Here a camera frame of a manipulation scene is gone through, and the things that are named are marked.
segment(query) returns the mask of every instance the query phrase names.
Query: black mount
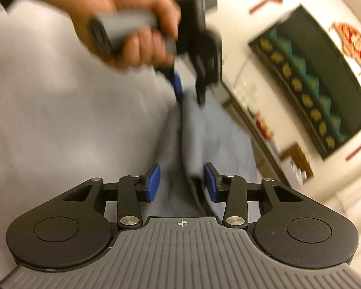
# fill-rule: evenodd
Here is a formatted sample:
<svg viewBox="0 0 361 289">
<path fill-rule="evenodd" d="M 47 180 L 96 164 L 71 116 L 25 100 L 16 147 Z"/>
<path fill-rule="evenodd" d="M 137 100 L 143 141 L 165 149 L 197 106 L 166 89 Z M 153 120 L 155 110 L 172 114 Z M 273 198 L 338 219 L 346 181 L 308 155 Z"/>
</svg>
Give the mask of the black mount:
<svg viewBox="0 0 361 289">
<path fill-rule="evenodd" d="M 304 269 L 352 260 L 358 233 L 347 218 L 273 179 L 247 183 L 220 175 L 211 163 L 204 170 L 211 200 L 227 202 L 222 225 L 246 230 L 268 256 Z M 15 219 L 7 231 L 8 247 L 16 262 L 37 269 L 70 269 L 96 260 L 120 230 L 144 224 L 139 202 L 151 202 L 159 182 L 158 165 L 118 183 L 87 180 Z M 118 201 L 117 223 L 104 218 L 106 201 Z M 263 205 L 256 223 L 248 221 L 248 201 Z"/>
<path fill-rule="evenodd" d="M 204 105 L 206 89 L 222 81 L 222 38 L 206 28 L 206 12 L 218 6 L 218 0 L 175 0 L 181 20 L 176 42 L 177 55 L 188 53 L 197 79 L 195 89 L 199 105 Z M 172 82 L 174 67 L 158 68 Z"/>
</svg>

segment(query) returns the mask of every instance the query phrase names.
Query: gray fabric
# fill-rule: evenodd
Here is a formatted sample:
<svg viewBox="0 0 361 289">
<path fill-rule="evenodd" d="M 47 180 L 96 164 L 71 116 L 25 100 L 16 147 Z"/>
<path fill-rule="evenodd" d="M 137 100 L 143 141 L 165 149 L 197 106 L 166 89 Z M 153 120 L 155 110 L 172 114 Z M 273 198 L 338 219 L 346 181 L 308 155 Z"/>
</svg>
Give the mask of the gray fabric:
<svg viewBox="0 0 361 289">
<path fill-rule="evenodd" d="M 141 204 L 142 215 L 192 217 L 208 215 L 209 209 L 221 220 L 225 203 L 212 203 L 207 189 L 204 196 L 209 209 L 197 198 L 191 178 L 203 179 L 203 166 L 212 162 L 220 174 L 235 174 L 248 182 L 260 183 L 251 138 L 208 95 L 199 107 L 194 92 L 186 92 L 182 106 L 169 114 L 159 141 L 156 162 L 161 166 L 161 184 L 155 200 Z M 251 204 L 249 217 L 259 209 Z"/>
</svg>

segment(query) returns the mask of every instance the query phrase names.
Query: finger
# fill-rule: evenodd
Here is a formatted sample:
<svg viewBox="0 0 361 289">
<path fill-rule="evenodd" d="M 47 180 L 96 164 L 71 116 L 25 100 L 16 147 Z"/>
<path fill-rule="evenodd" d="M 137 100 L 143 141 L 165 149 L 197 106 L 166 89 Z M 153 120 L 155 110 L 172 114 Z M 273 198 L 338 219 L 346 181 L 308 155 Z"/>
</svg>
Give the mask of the finger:
<svg viewBox="0 0 361 289">
<path fill-rule="evenodd" d="M 152 46 L 153 46 L 153 55 L 152 55 L 152 64 L 158 66 L 163 64 L 166 60 L 166 46 L 162 35 L 158 31 L 152 33 Z"/>
<path fill-rule="evenodd" d="M 153 44 L 152 32 L 150 27 L 141 28 L 139 36 L 139 52 L 141 64 L 149 64 L 152 62 Z"/>
<path fill-rule="evenodd" d="M 163 67 L 169 67 L 169 66 L 172 66 L 174 65 L 174 55 L 171 54 L 171 53 L 167 53 L 166 54 L 166 58 L 164 59 L 164 61 L 161 63 L 161 66 Z"/>
<path fill-rule="evenodd" d="M 180 7 L 173 0 L 156 0 L 153 11 L 159 17 L 164 32 L 176 40 L 181 20 Z"/>
<path fill-rule="evenodd" d="M 133 33 L 127 38 L 123 46 L 122 58 L 128 66 L 137 67 L 141 63 L 139 43 L 138 34 Z"/>
<path fill-rule="evenodd" d="M 106 61 L 104 61 L 108 66 L 111 67 L 116 67 L 119 68 L 121 70 L 127 69 L 129 66 L 127 65 L 127 63 L 122 59 L 122 58 L 117 58 L 117 59 L 107 59 Z"/>
<path fill-rule="evenodd" d="M 164 32 L 177 39 L 181 12 L 174 0 L 114 0 L 114 2 L 118 9 L 137 8 L 153 10 L 159 17 Z"/>
</svg>

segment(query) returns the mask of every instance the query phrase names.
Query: metal screw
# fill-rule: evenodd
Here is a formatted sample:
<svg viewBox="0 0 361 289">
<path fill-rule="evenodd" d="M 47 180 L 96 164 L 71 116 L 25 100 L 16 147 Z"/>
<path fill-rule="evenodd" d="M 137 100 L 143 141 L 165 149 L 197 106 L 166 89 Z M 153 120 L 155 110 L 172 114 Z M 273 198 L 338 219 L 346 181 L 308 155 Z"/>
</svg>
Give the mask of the metal screw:
<svg viewBox="0 0 361 289">
<path fill-rule="evenodd" d="M 240 226 L 245 223 L 245 219 L 240 216 L 230 216 L 226 218 L 226 223 L 232 226 Z"/>
<path fill-rule="evenodd" d="M 126 226 L 136 225 L 139 222 L 139 218 L 136 216 L 128 215 L 120 219 L 120 223 Z"/>
</svg>

